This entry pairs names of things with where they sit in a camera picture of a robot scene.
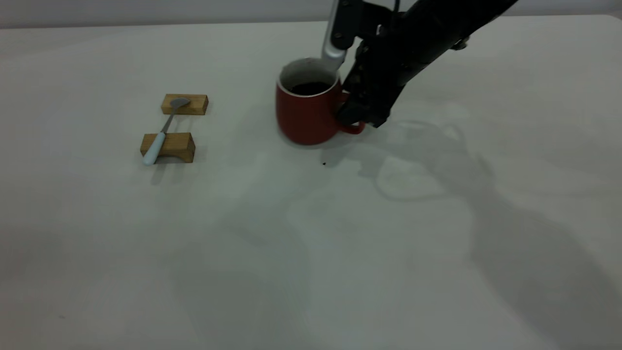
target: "white table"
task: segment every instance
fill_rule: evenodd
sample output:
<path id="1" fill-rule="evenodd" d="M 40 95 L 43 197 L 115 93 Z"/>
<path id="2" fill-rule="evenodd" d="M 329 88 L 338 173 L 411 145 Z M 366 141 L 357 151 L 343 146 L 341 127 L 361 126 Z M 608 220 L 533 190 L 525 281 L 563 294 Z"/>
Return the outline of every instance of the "white table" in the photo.
<path id="1" fill-rule="evenodd" d="M 622 22 L 498 19 L 309 149 L 274 82 L 324 30 L 0 31 L 0 348 L 621 349 Z M 166 93 L 211 104 L 148 168 Z"/>

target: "coffee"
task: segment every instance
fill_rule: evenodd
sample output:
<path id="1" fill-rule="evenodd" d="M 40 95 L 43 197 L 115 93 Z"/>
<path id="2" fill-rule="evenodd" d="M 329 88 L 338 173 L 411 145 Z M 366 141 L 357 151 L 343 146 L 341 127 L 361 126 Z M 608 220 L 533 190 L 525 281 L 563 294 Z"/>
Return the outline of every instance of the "coffee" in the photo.
<path id="1" fill-rule="evenodd" d="M 311 95 L 317 95 L 318 93 L 323 93 L 329 88 L 330 88 L 330 85 L 327 83 L 310 82 L 310 83 L 296 85 L 293 88 L 289 89 L 289 91 L 291 93 L 295 93 L 296 95 L 311 96 Z"/>

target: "spoon handle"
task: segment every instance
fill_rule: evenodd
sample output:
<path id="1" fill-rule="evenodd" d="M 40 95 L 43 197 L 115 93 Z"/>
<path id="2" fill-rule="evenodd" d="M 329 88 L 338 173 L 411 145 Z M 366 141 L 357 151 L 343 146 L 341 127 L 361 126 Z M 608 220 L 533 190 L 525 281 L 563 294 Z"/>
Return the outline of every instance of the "spoon handle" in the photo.
<path id="1" fill-rule="evenodd" d="M 156 139 L 151 144 L 151 147 L 149 147 L 149 150 L 147 151 L 147 153 L 145 153 L 145 156 L 142 158 L 142 163 L 146 166 L 153 165 L 156 162 L 157 155 L 160 153 L 160 149 L 162 148 L 162 144 L 164 143 L 166 134 L 163 132 L 160 132 L 155 138 Z"/>

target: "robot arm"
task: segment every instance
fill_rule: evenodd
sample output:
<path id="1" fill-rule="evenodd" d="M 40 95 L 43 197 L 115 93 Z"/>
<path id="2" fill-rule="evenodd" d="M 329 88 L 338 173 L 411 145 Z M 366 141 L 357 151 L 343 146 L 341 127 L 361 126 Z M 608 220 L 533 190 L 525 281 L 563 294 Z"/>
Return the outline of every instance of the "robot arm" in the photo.
<path id="1" fill-rule="evenodd" d="M 344 125 L 381 126 L 410 79 L 449 49 L 460 50 L 473 32 L 517 0 L 418 0 L 407 12 L 363 0 L 335 0 L 322 58 L 334 70 L 355 37 L 363 39 L 344 81 L 350 97 L 337 114 Z"/>

